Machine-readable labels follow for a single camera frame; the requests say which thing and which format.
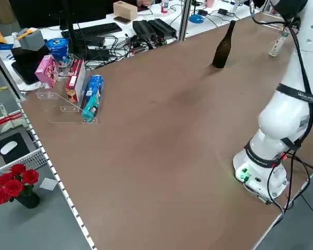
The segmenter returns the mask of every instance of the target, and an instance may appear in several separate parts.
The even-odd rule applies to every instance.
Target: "bouquet of roses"
[[[31,195],[33,185],[38,182],[39,173],[26,170],[24,164],[13,165],[9,173],[0,176],[0,205],[14,198]]]

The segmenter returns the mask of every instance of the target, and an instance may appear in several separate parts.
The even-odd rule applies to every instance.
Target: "blue can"
[[[65,38],[54,38],[46,42],[46,47],[50,50],[53,57],[60,67],[67,67],[69,63],[68,40]]]

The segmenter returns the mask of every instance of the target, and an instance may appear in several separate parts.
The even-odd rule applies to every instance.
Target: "pink box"
[[[54,87],[59,74],[58,63],[53,55],[44,56],[35,72],[38,80],[43,83],[46,89]]]

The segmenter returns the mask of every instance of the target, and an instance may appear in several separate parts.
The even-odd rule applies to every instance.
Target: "mouse pad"
[[[0,140],[0,149],[3,148],[8,142],[15,141],[17,146],[10,151],[7,155],[2,155],[6,164],[30,153],[23,137],[20,133],[13,134],[7,138]]]

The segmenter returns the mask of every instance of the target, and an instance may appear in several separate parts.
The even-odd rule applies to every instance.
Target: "black strap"
[[[266,160],[266,159],[263,159],[263,158],[259,157],[258,155],[256,155],[253,152],[253,150],[251,149],[251,147],[250,147],[250,140],[244,146],[244,149],[245,149],[246,154],[249,157],[249,159],[251,159],[254,163],[256,163],[257,165],[259,165],[261,167],[273,168],[273,167],[277,167],[280,164],[278,159],[276,159],[276,160]]]
[[[282,83],[280,83],[277,86],[277,89],[279,92],[291,96],[293,98],[296,98],[298,100],[302,100],[308,103],[313,103],[313,95],[312,94],[307,94],[306,92],[300,91],[300,90],[296,90],[292,87],[286,86]]]
[[[283,138],[281,139],[281,141],[294,152],[297,152],[297,150],[299,149],[299,147],[295,145],[289,138]]]

